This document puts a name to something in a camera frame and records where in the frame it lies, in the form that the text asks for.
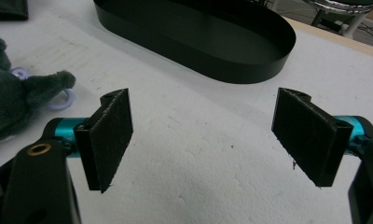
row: gray stuffed animal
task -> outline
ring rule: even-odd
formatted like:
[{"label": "gray stuffed animal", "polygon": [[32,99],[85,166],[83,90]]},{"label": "gray stuffed animal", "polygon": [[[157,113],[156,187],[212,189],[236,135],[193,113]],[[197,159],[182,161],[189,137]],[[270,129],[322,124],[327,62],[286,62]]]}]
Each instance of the gray stuffed animal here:
[{"label": "gray stuffed animal", "polygon": [[38,108],[76,83],[76,78],[66,71],[20,80],[10,72],[6,47],[0,39],[0,140],[22,130]]}]

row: black tray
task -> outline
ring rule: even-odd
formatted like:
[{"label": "black tray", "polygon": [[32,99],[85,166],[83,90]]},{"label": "black tray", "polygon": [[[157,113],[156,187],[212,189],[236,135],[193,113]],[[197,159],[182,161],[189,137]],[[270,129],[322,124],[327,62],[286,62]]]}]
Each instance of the black tray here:
[{"label": "black tray", "polygon": [[207,77],[276,76],[296,42],[278,14],[246,0],[94,0],[102,25]]}]

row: black wallet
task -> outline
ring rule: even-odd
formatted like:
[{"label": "black wallet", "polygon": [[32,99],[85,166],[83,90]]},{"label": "black wallet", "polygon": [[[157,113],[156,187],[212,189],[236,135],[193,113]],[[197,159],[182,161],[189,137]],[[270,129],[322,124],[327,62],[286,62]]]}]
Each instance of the black wallet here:
[{"label": "black wallet", "polygon": [[29,19],[27,0],[0,0],[0,21]]}]

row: gray floor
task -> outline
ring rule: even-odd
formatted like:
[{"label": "gray floor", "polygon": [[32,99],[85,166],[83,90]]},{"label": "gray floor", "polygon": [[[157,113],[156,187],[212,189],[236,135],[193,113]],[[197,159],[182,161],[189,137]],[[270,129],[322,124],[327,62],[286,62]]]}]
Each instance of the gray floor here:
[{"label": "gray floor", "polygon": [[[314,7],[304,3],[302,0],[280,0],[277,12],[282,16],[306,24],[311,24],[317,13]],[[364,24],[373,27],[373,20],[366,19]],[[332,32],[324,26],[319,27],[328,32]],[[353,39],[373,46],[373,36],[365,31],[357,29],[353,34]]]}]

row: white table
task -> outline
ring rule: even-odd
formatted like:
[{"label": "white table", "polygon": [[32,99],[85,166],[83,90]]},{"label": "white table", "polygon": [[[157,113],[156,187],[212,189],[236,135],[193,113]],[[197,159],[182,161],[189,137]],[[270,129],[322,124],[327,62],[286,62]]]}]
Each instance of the white table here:
[{"label": "white table", "polygon": [[345,156],[318,189],[271,132],[279,87],[304,91],[333,115],[373,123],[373,48],[289,21],[297,43],[283,71],[259,84],[210,79],[105,30],[88,0],[29,1],[30,20],[0,22],[13,66],[66,69],[76,100],[42,109],[0,143],[0,166],[53,118],[89,117],[103,94],[129,88],[134,134],[111,187],[88,190],[68,164],[83,223],[351,223],[347,192],[359,160]]}]

